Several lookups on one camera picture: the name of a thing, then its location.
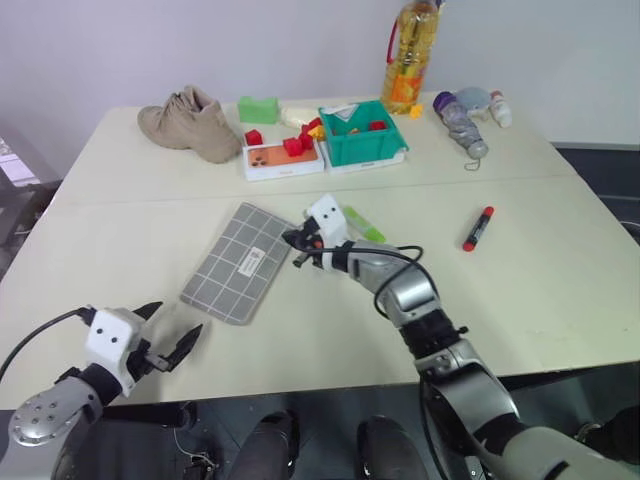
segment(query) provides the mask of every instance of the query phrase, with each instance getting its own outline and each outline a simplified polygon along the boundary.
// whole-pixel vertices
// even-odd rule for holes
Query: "red block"
[[[244,138],[247,140],[247,145],[262,145],[262,135],[257,130],[251,130],[244,134]]]
[[[299,138],[287,138],[282,141],[282,146],[287,151],[290,157],[297,157],[302,155],[304,148]]]
[[[309,130],[317,127],[318,125],[322,125],[322,119],[320,117],[316,117],[309,122]]]
[[[387,129],[387,124],[384,123],[382,120],[376,120],[375,122],[371,122],[369,124],[369,130],[386,130]]]
[[[301,133],[298,136],[298,140],[300,140],[302,148],[305,150],[311,150],[313,148],[313,137],[308,133]]]

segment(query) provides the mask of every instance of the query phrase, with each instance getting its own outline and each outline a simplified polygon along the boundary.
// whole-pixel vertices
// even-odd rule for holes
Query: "red marker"
[[[493,215],[493,210],[494,210],[493,207],[487,207],[484,209],[484,211],[482,212],[482,215],[480,215],[480,218],[478,219],[476,224],[473,226],[471,233],[469,234],[464,244],[462,245],[462,249],[465,252],[472,252],[473,249],[476,248],[476,245],[478,244],[478,241],[482,236],[482,232],[484,232],[484,229],[487,227],[487,224],[489,223],[489,219],[491,219],[491,215]]]

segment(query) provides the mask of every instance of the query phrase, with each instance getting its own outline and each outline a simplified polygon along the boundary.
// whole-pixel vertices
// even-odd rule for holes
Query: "gray placemat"
[[[281,234],[291,228],[285,220],[243,203],[180,299],[224,322],[245,325],[289,252]]]

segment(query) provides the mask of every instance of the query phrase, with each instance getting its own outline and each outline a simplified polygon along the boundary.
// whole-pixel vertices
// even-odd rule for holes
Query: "green block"
[[[278,99],[276,97],[254,100],[242,97],[238,102],[240,121],[245,123],[276,123],[278,121]]]
[[[368,220],[362,217],[353,207],[342,207],[342,213],[347,219],[347,223],[355,228],[360,234],[374,243],[385,243],[387,241],[380,231],[371,225]]]

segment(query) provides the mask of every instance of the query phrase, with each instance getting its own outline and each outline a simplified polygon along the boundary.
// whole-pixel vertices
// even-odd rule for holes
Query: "label on placemat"
[[[238,268],[238,273],[244,275],[245,277],[253,277],[253,274],[256,273],[258,269],[258,265],[262,261],[262,258],[265,256],[265,252],[260,250],[257,247],[252,247],[249,250],[249,253],[245,257],[245,259],[240,264],[240,268]]]

